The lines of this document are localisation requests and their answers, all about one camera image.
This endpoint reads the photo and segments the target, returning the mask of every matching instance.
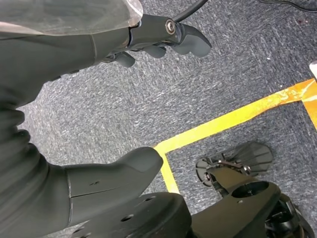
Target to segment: gray carpet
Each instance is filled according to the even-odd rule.
[[[189,0],[143,0],[146,13],[173,16]],[[315,0],[298,0],[317,7]],[[110,163],[140,146],[176,134],[263,96],[312,78],[317,56],[317,18],[285,5],[257,0],[210,0],[186,21],[214,46],[207,57],[163,59],[133,54],[129,69],[100,64],[47,83],[26,113],[23,128],[51,163]],[[195,161],[245,141],[269,145],[274,165],[265,179],[279,184],[317,232],[317,133],[301,103],[254,120],[168,155],[190,211],[217,201],[199,185]],[[147,192],[165,190],[158,175]],[[66,238],[74,228],[48,237]]]

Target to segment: yellow floor marking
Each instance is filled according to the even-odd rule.
[[[317,86],[315,84],[315,79],[297,83],[158,144],[155,149],[164,160],[161,172],[168,191],[180,193],[166,153],[242,124],[272,108],[302,100],[306,109],[309,108],[309,111],[307,111],[315,124],[317,121],[315,113],[317,104],[315,87]]]
[[[306,87],[302,96],[302,102],[317,130],[317,82],[314,80]]]

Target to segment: black mechanical part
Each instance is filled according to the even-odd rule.
[[[147,194],[94,218],[72,238],[315,238],[274,183],[227,167],[206,172],[226,194],[192,217],[180,195]]]
[[[103,62],[118,61],[122,66],[131,67],[135,59],[126,51],[145,51],[155,57],[165,55],[165,47],[171,47],[178,54],[192,53],[197,57],[208,54],[211,43],[196,28],[174,22],[168,17],[144,14],[136,27],[129,28],[129,41],[125,48],[115,50],[105,57]]]
[[[185,238],[191,223],[183,196],[152,193],[91,219],[72,238]]]
[[[131,39],[157,57],[163,55],[161,47],[182,43],[180,31],[166,31],[169,18],[144,19],[149,24],[94,35],[0,33],[0,237],[35,238],[85,222],[140,196],[160,170],[162,158],[151,148],[110,165],[51,165],[29,143],[29,133],[17,129],[24,115],[17,108],[35,100],[46,82],[103,60],[131,66],[134,59],[125,52],[136,43]],[[165,31],[154,34],[156,40],[138,31],[151,35],[156,31],[151,22],[156,19]]]
[[[254,177],[266,172],[272,160],[273,156],[269,147],[257,142],[249,142],[200,159],[196,163],[196,173],[204,185],[217,187],[207,172],[208,169],[228,167]]]

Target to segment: transparent plastic cover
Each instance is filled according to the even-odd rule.
[[[139,0],[0,0],[0,31],[95,34],[135,26],[143,13]]]

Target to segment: screw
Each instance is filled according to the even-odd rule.
[[[211,180],[210,175],[208,173],[205,173],[205,180],[210,181]]]
[[[245,165],[243,166],[243,169],[248,174],[251,174],[251,168],[249,166]]]
[[[174,35],[174,33],[175,33],[176,31],[175,22],[171,19],[168,19],[166,21],[165,28],[166,28],[166,31],[170,35]]]

